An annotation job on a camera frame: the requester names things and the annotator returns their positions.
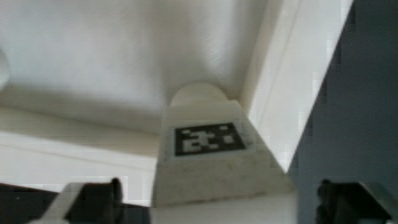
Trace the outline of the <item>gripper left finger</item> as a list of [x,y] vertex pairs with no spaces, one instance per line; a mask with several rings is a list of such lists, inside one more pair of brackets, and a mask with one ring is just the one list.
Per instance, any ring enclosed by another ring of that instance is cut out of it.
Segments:
[[0,183],[0,224],[150,224],[149,208],[122,203],[117,178],[60,193]]

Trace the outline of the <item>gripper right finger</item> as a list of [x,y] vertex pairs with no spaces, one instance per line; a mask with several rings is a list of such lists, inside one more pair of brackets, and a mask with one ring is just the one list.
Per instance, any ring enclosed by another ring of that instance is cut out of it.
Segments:
[[376,183],[323,180],[316,224],[398,224],[398,199]]

